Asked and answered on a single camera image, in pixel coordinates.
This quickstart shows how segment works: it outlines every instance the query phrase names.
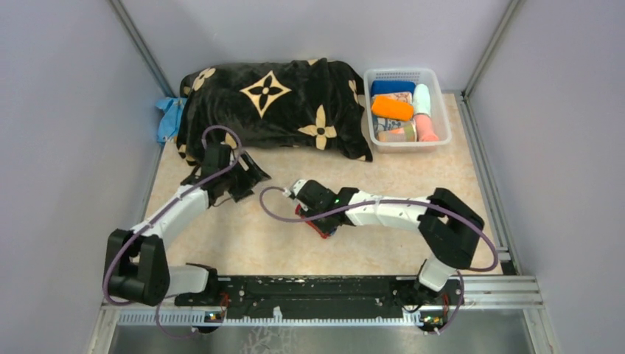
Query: table surface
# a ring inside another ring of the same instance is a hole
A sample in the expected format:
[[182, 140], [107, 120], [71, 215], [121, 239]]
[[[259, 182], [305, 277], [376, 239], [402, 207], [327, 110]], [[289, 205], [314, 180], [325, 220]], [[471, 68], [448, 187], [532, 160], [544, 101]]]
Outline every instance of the table surface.
[[[374, 161], [368, 163], [349, 160], [337, 151], [308, 147], [247, 148], [272, 179], [256, 186], [256, 195], [239, 203], [227, 201], [193, 220], [167, 249], [169, 264], [200, 263], [228, 275], [392, 275], [416, 274], [430, 255], [418, 232], [383, 226], [342, 226], [324, 240], [305, 223], [283, 223], [262, 211], [257, 194], [262, 188], [288, 187], [300, 178], [315, 179], [335, 192], [341, 187], [357, 187], [404, 198], [427, 196], [435, 188], [445, 187], [482, 215], [486, 220], [484, 231], [493, 240], [455, 97], [445, 94], [444, 101], [452, 140], [433, 152], [374, 152]], [[178, 155], [175, 144], [168, 142], [147, 206], [148, 215], [174, 195], [191, 169]], [[275, 213], [295, 217], [294, 205], [279, 192], [268, 193], [266, 203]], [[490, 250], [480, 242], [472, 265], [486, 267], [491, 262]], [[501, 270], [497, 267], [490, 274], [501, 274]]]

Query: black blanket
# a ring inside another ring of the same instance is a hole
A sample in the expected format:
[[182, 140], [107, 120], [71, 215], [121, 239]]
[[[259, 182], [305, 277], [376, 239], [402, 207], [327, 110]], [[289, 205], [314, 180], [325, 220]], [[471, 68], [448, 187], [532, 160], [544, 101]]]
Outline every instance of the black blanket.
[[[337, 149], [350, 159], [372, 161], [360, 131], [363, 80], [346, 63], [327, 59], [290, 63], [216, 65], [181, 83], [188, 97], [176, 145], [188, 162], [201, 161], [201, 137], [210, 125], [225, 125], [244, 146], [310, 146]], [[207, 140], [234, 140], [223, 131]]]

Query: reflective metal surface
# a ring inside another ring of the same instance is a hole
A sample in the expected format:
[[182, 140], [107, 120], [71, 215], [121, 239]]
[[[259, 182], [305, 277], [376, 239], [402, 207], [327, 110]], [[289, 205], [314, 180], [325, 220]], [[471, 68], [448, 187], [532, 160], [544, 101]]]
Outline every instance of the reflective metal surface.
[[[171, 333], [188, 328], [171, 327]], [[521, 310], [463, 310], [443, 336], [411, 327], [224, 327], [176, 340], [156, 326], [118, 326], [110, 354], [532, 353]]]

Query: white plastic basket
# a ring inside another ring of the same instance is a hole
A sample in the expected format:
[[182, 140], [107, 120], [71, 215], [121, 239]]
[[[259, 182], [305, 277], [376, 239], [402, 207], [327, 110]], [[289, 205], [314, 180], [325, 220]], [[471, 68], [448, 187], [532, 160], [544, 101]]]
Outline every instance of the white plastic basket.
[[[440, 138], [437, 142], [381, 142], [375, 137], [373, 129], [373, 116], [371, 114], [371, 84], [375, 80], [412, 81], [420, 83], [430, 89], [432, 106], [432, 125], [434, 133]], [[451, 141], [451, 128], [447, 109], [443, 101], [441, 87], [436, 79], [436, 74], [430, 69], [406, 68], [406, 69], [369, 69], [365, 72], [365, 101], [369, 136], [376, 150], [380, 153], [410, 153], [417, 151], [431, 151], [440, 145], [449, 144]]]

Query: orange sponge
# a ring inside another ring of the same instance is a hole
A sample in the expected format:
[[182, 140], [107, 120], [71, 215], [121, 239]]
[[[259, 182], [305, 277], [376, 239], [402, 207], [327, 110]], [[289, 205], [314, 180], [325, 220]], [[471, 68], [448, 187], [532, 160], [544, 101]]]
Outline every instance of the orange sponge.
[[378, 117], [407, 121], [412, 118], [412, 105], [388, 97], [378, 96], [371, 105], [371, 112]]

